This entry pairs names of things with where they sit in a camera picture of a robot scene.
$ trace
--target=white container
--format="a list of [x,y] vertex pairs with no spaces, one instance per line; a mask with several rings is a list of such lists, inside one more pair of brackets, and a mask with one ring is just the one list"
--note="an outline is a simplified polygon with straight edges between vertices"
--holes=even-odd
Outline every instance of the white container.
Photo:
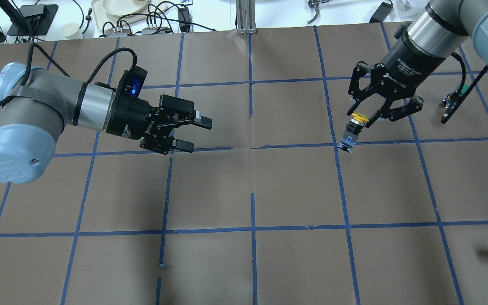
[[65,39],[82,39],[82,31],[77,23],[67,23],[61,27],[60,33]]

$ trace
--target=black stand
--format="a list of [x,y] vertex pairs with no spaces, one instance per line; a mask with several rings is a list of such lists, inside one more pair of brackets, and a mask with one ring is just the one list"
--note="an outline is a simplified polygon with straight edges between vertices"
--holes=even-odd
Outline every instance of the black stand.
[[[33,36],[46,35],[48,33],[48,29],[50,29],[50,26],[52,25],[52,21],[54,21],[56,12],[58,11],[57,4],[45,4],[45,6],[46,6],[46,15],[41,20],[39,20],[39,25],[35,29],[33,29]],[[22,35],[29,35],[29,33],[28,32],[24,33],[14,23],[12,23],[10,29],[8,29],[7,35],[22,36]]]

